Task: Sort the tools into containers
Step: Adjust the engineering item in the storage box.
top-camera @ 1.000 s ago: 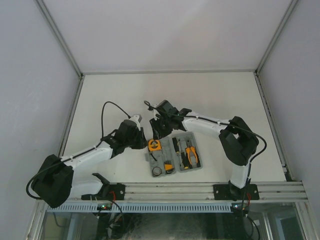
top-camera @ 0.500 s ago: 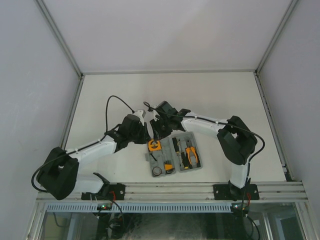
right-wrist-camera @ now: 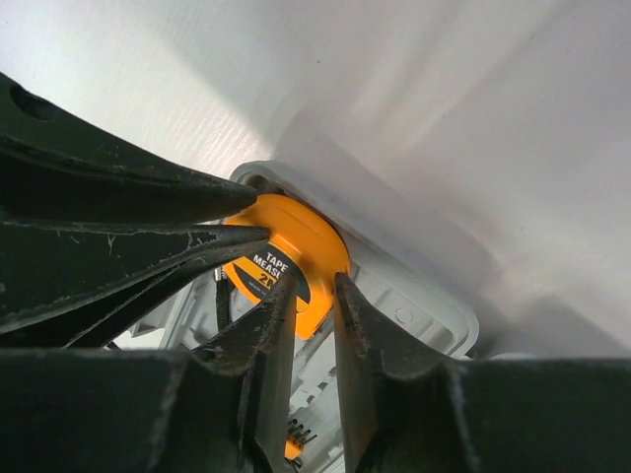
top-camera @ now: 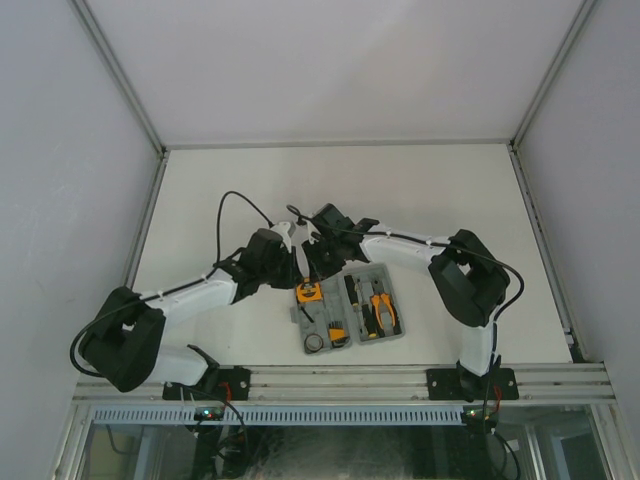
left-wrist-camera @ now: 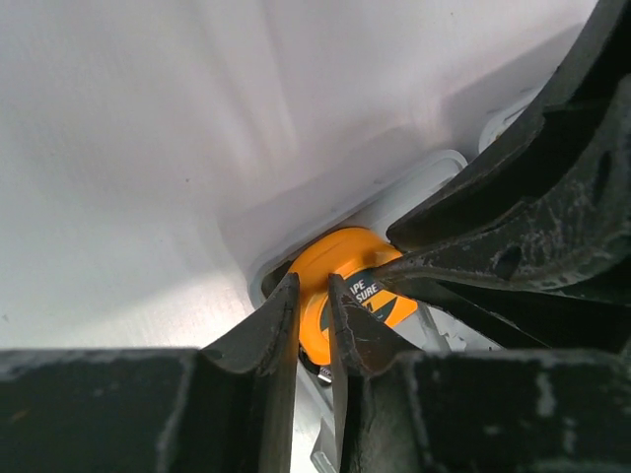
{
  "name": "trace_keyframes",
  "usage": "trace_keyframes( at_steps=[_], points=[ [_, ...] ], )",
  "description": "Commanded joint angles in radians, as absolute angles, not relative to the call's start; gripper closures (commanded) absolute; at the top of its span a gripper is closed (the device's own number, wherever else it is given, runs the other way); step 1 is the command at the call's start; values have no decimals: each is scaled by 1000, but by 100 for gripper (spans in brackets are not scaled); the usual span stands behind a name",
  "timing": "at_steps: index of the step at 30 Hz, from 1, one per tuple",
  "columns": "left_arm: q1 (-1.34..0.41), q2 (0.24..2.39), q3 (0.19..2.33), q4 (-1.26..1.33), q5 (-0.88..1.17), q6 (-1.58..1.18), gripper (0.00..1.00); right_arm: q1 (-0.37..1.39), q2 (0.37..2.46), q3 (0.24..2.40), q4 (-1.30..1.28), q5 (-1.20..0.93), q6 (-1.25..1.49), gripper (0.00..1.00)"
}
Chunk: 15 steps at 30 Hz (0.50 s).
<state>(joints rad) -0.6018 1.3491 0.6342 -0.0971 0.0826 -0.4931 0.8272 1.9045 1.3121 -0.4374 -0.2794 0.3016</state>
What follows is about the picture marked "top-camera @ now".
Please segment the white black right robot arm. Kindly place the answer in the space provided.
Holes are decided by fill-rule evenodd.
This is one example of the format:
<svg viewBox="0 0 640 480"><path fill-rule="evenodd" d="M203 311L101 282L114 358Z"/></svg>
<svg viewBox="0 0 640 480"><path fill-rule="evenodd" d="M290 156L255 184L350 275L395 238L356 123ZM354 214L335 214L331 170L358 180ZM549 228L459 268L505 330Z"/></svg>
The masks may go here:
<svg viewBox="0 0 640 480"><path fill-rule="evenodd" d="M522 276L496 259L478 236L460 229L449 237L403 232L378 220L353 222L329 203L308 216L287 209L307 227L303 251L311 273L329 277L349 261L384 263L428 275L445 309L463 326L457 361L459 385L468 397L492 391L497 361L497 320L514 303L507 300L512 278L524 288Z"/></svg>

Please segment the hex key set orange holder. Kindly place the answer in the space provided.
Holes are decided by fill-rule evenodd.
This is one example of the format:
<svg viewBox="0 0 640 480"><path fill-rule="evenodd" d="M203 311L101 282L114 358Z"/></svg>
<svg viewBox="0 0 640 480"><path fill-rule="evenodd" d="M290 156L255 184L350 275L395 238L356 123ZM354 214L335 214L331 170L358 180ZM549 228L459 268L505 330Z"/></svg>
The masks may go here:
<svg viewBox="0 0 640 480"><path fill-rule="evenodd" d="M340 321L334 321L329 324L328 336L332 348L341 348L349 341L348 331Z"/></svg>

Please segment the flathead screwdriver black yellow handle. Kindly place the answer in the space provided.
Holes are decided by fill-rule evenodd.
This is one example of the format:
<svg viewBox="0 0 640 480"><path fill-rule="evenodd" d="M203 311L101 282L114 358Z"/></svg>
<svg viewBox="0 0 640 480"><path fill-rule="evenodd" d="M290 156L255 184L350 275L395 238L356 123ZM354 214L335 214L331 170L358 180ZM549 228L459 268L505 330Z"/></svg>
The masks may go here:
<svg viewBox="0 0 640 480"><path fill-rule="evenodd" d="M362 316L367 335L369 338L377 338L377 320L375 319L371 306L373 288L371 287L371 284L369 282L357 282L356 286L359 293Z"/></svg>

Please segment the grey plastic tool case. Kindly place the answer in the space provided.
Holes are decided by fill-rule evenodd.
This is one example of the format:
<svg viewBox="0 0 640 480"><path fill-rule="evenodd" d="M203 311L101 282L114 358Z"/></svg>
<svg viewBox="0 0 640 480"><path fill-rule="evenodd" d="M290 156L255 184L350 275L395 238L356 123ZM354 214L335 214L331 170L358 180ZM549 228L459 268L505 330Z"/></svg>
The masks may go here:
<svg viewBox="0 0 640 480"><path fill-rule="evenodd" d="M391 294L394 306L396 308L402 333L395 336L369 338L364 326L361 303L359 298L359 305L354 308L347 296L347 291L344 283L344 276L352 275L355 282L369 282L372 287L372 282L379 279L384 284L384 289ZM291 319L299 329L299 335L302 344L302 350L304 351L304 339L311 333L317 333L324 340L324 348L315 354L306 355L320 355L328 354L334 351L338 351L349 347L353 343L359 345L373 345L379 344L384 341L391 341L400 339L405 335L403 319L400 313L400 308L395 301L395 292L392 286L391 277L388 269L383 264L368 264L363 267L347 270L343 273L339 273L330 278L327 278L321 283L322 293L324 295L324 301L322 304L309 304L306 306L307 312L314 318L315 323L311 324L301 312L296 308L295 304L291 309ZM331 322L340 321L344 324L345 329L348 331L349 341L341 348L332 348L328 336L328 326Z"/></svg>

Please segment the black electrical tape roll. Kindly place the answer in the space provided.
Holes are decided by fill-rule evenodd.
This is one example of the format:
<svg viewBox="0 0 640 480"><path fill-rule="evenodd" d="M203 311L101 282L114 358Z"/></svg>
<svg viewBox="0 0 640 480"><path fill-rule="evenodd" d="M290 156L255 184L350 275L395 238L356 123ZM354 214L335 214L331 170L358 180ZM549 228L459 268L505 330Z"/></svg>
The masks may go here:
<svg viewBox="0 0 640 480"><path fill-rule="evenodd" d="M311 333L304 339L304 351L306 354L315 354L324 348L324 340L317 333Z"/></svg>

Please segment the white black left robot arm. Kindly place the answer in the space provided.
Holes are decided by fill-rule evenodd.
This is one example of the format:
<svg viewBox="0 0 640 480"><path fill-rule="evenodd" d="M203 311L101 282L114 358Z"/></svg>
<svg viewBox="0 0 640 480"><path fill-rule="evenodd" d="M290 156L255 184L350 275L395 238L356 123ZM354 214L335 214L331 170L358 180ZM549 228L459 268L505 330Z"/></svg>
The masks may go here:
<svg viewBox="0 0 640 480"><path fill-rule="evenodd" d="M182 384L199 400L211 398L219 387L218 363L196 345L165 344L165 333L201 313L236 304L263 285L293 288L300 278L294 232L290 222L261 228L210 272L165 292L143 297L126 286L116 288L72 341L72 364L123 393L158 381Z"/></svg>

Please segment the orange black handled pliers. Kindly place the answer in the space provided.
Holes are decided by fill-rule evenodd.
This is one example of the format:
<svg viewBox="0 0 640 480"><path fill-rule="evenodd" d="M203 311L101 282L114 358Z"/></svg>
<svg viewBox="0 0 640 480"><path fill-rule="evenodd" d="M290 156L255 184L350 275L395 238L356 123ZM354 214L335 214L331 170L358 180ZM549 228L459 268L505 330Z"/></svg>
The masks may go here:
<svg viewBox="0 0 640 480"><path fill-rule="evenodd" d="M370 304L375 319L377 334L380 337L395 336L402 333L400 320L390 293L384 289L381 280L372 282Z"/></svg>

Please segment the orange tape measure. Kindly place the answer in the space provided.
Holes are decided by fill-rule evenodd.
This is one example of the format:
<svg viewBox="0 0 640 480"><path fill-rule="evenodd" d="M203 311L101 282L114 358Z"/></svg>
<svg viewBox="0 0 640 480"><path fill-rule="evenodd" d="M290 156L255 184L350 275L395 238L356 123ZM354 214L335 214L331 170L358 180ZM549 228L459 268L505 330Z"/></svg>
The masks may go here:
<svg viewBox="0 0 640 480"><path fill-rule="evenodd" d="M296 308L311 323L314 324L314 318L307 312L306 306L309 304L322 304L324 295L322 293L321 283L312 282L307 278L303 283L299 284L295 290Z"/></svg>

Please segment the phillips screwdriver black yellow handle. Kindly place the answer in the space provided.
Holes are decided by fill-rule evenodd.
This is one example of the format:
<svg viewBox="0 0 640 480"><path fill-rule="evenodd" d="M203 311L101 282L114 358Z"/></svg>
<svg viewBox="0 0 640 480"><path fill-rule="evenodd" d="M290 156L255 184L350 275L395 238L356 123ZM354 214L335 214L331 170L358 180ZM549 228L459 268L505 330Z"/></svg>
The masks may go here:
<svg viewBox="0 0 640 480"><path fill-rule="evenodd" d="M352 275L344 276L345 288L350 304L356 308L359 305L359 298L357 293L357 285Z"/></svg>

